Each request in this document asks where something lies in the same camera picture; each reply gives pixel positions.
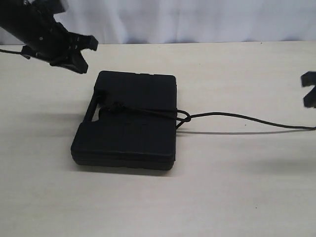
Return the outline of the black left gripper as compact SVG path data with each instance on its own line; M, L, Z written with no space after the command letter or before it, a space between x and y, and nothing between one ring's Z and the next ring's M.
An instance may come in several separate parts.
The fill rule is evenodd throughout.
M80 51L96 51L98 40L92 36L67 32L54 15L39 4L39 0L16 0L14 35L34 55L45 59L53 67L78 74L86 74L88 64Z

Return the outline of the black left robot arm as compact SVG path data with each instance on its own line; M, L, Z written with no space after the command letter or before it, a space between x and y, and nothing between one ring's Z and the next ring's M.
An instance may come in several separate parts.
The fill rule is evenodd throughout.
M85 74L88 64L81 51L96 51L98 40L70 32L55 20L68 7L66 0L2 0L0 26L24 43L19 55Z

